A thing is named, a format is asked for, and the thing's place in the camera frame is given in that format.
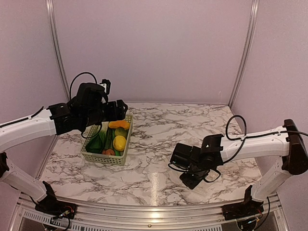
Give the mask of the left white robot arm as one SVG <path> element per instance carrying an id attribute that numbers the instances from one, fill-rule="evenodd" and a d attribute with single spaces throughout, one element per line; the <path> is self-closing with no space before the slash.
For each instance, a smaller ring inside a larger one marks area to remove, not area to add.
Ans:
<path id="1" fill-rule="evenodd" d="M 48 187 L 17 167 L 7 158 L 6 150 L 41 137 L 62 135 L 73 130 L 84 132 L 87 127 L 102 122 L 122 120 L 128 106 L 117 100 L 108 103 L 80 104 L 75 100 L 42 109 L 34 116 L 11 121 L 0 127 L 0 180 L 20 190 L 41 205 L 50 214 L 61 210 L 58 200 L 50 196 Z"/>

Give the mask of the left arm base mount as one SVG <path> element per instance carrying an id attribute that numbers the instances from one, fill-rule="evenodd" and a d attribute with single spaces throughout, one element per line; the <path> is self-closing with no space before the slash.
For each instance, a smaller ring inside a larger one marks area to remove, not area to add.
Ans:
<path id="1" fill-rule="evenodd" d="M 70 219 L 73 219 L 75 217 L 77 205 L 74 203 L 58 200 L 51 185 L 45 181 L 43 181 L 42 183 L 46 188 L 46 196 L 42 200 L 35 202 L 35 209 L 37 211 L 54 215 L 57 217 L 68 211 L 69 213 L 67 214 L 67 216 Z"/>

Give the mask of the yellow lemon toy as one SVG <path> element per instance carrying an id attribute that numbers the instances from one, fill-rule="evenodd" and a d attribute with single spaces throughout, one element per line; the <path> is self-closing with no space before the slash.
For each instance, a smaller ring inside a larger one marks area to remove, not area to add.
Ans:
<path id="1" fill-rule="evenodd" d="M 127 142 L 127 140 L 124 136 L 117 135 L 117 136 L 115 136 L 115 138 L 113 140 L 113 147 L 117 151 L 122 152 L 125 149 L 126 142 Z"/>

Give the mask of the orange yellow mango toy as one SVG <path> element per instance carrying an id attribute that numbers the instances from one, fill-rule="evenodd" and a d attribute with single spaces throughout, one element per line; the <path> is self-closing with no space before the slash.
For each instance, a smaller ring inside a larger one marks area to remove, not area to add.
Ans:
<path id="1" fill-rule="evenodd" d="M 108 127 L 110 129 L 123 128 L 125 130 L 128 130 L 130 128 L 130 123 L 125 120 L 112 121 L 109 122 Z"/>

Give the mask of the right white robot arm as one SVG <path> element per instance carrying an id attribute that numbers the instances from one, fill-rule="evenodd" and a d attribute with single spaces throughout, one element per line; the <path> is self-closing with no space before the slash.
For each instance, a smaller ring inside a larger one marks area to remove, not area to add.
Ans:
<path id="1" fill-rule="evenodd" d="M 217 171 L 231 161 L 277 156 L 270 170 L 246 191 L 245 200 L 239 203 L 238 211 L 248 216 L 266 197 L 288 178 L 301 175 L 308 169 L 308 154 L 302 135 L 294 121 L 286 119 L 282 126 L 264 132 L 229 136 L 209 135 L 201 147 L 176 144 L 170 163 L 180 168 L 180 180 L 193 190 L 206 180 L 210 171 Z"/>

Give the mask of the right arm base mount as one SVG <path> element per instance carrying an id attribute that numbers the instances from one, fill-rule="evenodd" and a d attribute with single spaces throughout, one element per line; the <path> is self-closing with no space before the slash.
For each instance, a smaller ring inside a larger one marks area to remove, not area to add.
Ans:
<path id="1" fill-rule="evenodd" d="M 257 202 L 252 198 L 252 185 L 250 185 L 244 194 L 242 202 L 223 205 L 221 207 L 225 220 L 244 218 L 263 212 L 263 202 Z"/>

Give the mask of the green lime toy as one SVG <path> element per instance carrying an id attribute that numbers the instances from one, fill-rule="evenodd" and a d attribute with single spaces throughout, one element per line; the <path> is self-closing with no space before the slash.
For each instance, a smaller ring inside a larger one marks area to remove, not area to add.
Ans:
<path id="1" fill-rule="evenodd" d="M 122 127 L 116 128 L 115 129 L 115 136 L 123 136 L 123 137 L 127 138 L 128 130 L 126 130 Z"/>

